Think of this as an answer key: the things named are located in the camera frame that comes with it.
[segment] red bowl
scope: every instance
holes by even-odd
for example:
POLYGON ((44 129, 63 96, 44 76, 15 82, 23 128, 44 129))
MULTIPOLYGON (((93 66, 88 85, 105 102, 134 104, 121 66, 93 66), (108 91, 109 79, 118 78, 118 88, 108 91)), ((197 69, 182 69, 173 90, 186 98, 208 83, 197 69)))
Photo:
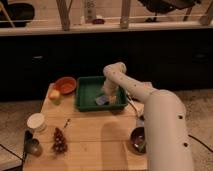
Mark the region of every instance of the red bowl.
POLYGON ((54 89, 61 94, 69 94, 76 89, 76 85, 76 80, 73 77, 61 77, 55 82, 54 89))

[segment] black cable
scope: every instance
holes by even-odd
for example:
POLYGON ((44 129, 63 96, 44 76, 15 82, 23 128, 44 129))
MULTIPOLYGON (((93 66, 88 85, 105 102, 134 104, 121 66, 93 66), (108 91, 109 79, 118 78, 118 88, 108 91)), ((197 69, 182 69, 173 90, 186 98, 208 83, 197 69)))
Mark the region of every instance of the black cable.
POLYGON ((10 154, 16 156, 17 158, 19 158, 22 162, 24 161, 21 157, 19 157, 16 153, 12 152, 11 150, 9 150, 8 148, 6 148, 5 146, 3 146, 2 144, 0 144, 0 146, 5 149, 6 151, 8 151, 10 154))
POLYGON ((189 134, 189 137, 198 141, 200 144, 202 144, 204 147, 206 147, 211 153, 213 153, 213 150, 209 146, 207 146, 205 143, 203 143, 201 140, 199 140, 198 138, 196 138, 196 137, 194 137, 193 135, 190 135, 190 134, 189 134))

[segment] green tray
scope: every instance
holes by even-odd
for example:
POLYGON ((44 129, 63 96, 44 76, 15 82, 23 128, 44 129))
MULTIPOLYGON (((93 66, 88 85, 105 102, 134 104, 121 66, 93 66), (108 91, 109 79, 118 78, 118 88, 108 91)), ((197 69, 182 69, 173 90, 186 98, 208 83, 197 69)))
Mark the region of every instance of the green tray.
POLYGON ((76 90, 76 107, 81 112, 99 111, 99 110, 121 110, 127 105, 126 93, 119 87, 117 99, 114 104, 98 106, 95 98, 102 93, 101 89, 105 81, 104 76, 79 77, 76 90))

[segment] dark bowl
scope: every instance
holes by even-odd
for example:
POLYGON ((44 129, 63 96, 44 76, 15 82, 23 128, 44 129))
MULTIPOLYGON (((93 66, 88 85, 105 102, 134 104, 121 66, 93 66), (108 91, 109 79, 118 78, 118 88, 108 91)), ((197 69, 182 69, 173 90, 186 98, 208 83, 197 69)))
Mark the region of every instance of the dark bowl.
POLYGON ((146 153, 146 141, 144 127, 135 128, 130 136, 131 145, 139 153, 146 153))

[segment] wooden table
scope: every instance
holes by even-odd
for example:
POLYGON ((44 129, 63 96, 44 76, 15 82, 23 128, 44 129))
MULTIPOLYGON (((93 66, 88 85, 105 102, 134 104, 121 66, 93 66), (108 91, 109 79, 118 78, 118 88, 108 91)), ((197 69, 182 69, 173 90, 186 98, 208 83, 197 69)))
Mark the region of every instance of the wooden table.
POLYGON ((135 152, 129 142, 136 126, 132 106, 122 111, 79 112, 72 93, 63 96, 59 106, 46 97, 41 112, 47 127, 40 133, 35 132, 34 137, 40 141, 43 153, 40 157, 28 155, 24 171, 147 169, 146 155, 135 152), (68 152, 56 156, 51 150, 55 127, 63 129, 68 118, 71 123, 64 130, 68 152))

